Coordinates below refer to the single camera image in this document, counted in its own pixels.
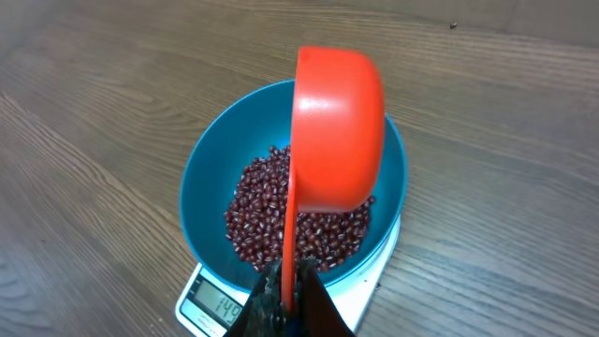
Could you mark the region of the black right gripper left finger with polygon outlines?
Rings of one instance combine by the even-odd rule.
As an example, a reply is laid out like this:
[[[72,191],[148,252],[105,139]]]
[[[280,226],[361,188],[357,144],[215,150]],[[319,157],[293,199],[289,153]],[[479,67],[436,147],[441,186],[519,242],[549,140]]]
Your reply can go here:
[[[281,260],[268,264],[225,337],[276,337],[284,334]]]

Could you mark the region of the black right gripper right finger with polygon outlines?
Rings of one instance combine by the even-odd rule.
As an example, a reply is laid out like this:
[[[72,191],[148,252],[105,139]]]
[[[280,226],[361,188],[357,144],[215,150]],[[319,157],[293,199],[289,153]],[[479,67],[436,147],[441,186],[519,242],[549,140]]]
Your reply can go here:
[[[297,268],[297,336],[355,337],[336,309],[311,260],[302,260]]]

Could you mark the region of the orange plastic measuring scoop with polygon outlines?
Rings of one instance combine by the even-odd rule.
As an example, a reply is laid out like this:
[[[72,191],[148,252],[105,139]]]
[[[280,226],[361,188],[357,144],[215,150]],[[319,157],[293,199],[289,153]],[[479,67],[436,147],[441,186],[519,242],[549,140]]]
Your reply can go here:
[[[299,212],[348,212],[372,192],[384,147],[384,91],[358,51],[299,48],[281,265],[281,302],[294,304]]]

